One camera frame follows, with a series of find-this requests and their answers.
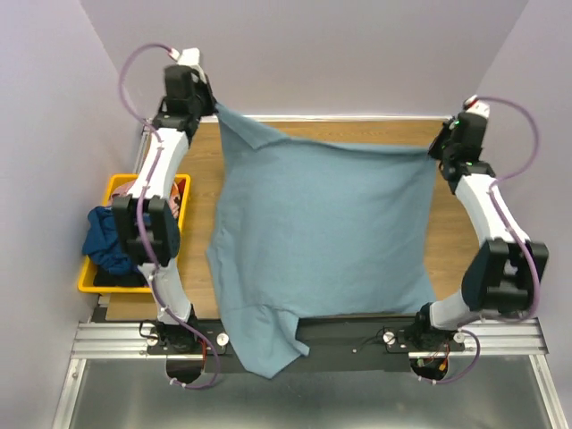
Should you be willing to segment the light blue t shirt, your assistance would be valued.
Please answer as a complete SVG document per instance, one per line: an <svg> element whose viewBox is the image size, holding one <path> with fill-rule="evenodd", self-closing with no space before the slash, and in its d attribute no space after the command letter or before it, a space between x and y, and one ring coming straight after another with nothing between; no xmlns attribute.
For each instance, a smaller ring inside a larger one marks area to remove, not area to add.
<svg viewBox="0 0 572 429"><path fill-rule="evenodd" d="M206 256L247 371L271 378L310 355L303 318L413 314L434 300L425 149L296 138L225 106L217 118L224 183Z"/></svg>

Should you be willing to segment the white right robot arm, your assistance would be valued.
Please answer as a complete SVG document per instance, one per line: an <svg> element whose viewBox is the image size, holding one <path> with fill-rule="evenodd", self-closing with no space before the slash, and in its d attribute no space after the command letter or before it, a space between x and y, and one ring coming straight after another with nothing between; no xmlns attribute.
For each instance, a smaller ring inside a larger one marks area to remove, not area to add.
<svg viewBox="0 0 572 429"><path fill-rule="evenodd" d="M423 305L407 329L406 338L423 350L433 349L481 318L522 322L538 305L549 251L517 225L494 170L480 158L488 120L488 105L473 104L443 124L428 151L466 209L479 249L459 290Z"/></svg>

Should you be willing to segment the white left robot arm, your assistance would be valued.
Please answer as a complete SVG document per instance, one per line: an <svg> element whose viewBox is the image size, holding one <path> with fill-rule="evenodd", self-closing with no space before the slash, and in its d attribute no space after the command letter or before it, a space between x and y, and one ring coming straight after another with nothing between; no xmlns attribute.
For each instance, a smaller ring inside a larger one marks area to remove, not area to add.
<svg viewBox="0 0 572 429"><path fill-rule="evenodd" d="M169 205L182 158L201 119L215 113L208 77L198 65L177 63L164 70L165 95L147 123L150 145L138 178L112 213L122 250L144 275L157 307L158 338L178 352L209 339L196 327L194 308L177 266L181 231Z"/></svg>

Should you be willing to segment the patterned pink shirt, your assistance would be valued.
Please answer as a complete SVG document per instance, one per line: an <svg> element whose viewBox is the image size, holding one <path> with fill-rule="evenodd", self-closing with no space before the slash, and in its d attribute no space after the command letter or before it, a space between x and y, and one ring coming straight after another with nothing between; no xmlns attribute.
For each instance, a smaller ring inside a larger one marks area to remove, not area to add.
<svg viewBox="0 0 572 429"><path fill-rule="evenodd" d="M123 197L126 196L134 184L134 181L129 181L124 183L123 185L117 187L110 195L107 200L106 205L110 207L116 197ZM171 208L172 215L175 220L179 219L181 204L182 204L182 195L184 191L186 181L175 181L171 187L171 193L169 197L169 207Z"/></svg>

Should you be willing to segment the dark blue shirt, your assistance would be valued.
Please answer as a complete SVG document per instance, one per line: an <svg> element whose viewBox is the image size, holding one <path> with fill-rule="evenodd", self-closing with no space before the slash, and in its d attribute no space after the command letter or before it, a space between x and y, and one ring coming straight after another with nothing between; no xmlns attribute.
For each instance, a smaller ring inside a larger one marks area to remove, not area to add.
<svg viewBox="0 0 572 429"><path fill-rule="evenodd" d="M89 228L82 254L113 275L135 273L137 267L123 252L114 215L108 206L96 206L88 213Z"/></svg>

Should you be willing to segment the yellow plastic bin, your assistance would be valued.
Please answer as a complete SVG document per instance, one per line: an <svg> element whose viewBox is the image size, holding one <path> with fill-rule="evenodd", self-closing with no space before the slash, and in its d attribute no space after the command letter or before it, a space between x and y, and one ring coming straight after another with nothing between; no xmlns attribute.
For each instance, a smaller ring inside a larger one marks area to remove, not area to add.
<svg viewBox="0 0 572 429"><path fill-rule="evenodd" d="M118 173L110 177L107 182L106 190L101 198L102 204L105 205L111 198L112 194L125 183L131 183L137 179L136 173ZM178 220L178 228L183 233L183 227L186 222L187 208L189 205L189 197L192 179L186 173L177 173L174 183L180 194L180 211ZM146 281L138 282L135 286L118 285L115 282L103 282L103 277L99 275L100 269L89 257L84 257L80 276L77 281L78 290L84 293L97 294L150 294L151 290L147 286Z"/></svg>

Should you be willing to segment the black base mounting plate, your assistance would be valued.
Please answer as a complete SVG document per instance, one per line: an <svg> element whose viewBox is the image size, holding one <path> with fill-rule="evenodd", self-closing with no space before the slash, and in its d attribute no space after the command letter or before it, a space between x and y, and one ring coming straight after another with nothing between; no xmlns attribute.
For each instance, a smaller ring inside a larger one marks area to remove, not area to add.
<svg viewBox="0 0 572 429"><path fill-rule="evenodd" d="M454 352L466 350L458 332L407 335L412 316L307 318L299 322L296 339L308 345L309 355L286 365L286 373L348 371L407 372L418 360L436 369ZM201 370L244 373L222 322L205 319L197 329L212 343L206 345L179 325L156 321L139 324L149 358L166 358L169 375L198 375Z"/></svg>

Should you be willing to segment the aluminium frame rail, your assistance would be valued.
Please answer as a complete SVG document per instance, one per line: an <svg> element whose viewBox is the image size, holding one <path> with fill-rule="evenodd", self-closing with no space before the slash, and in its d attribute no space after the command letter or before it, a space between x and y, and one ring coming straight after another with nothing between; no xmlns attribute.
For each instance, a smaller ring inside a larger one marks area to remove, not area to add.
<svg viewBox="0 0 572 429"><path fill-rule="evenodd" d="M160 346L151 340L150 323L86 323L75 334L71 355L77 359L169 358L198 359L201 352L183 353L172 347ZM548 348L540 324L503 324L495 321L477 322L463 328L459 342L450 347L450 354L470 356L481 347L482 356L545 355Z"/></svg>

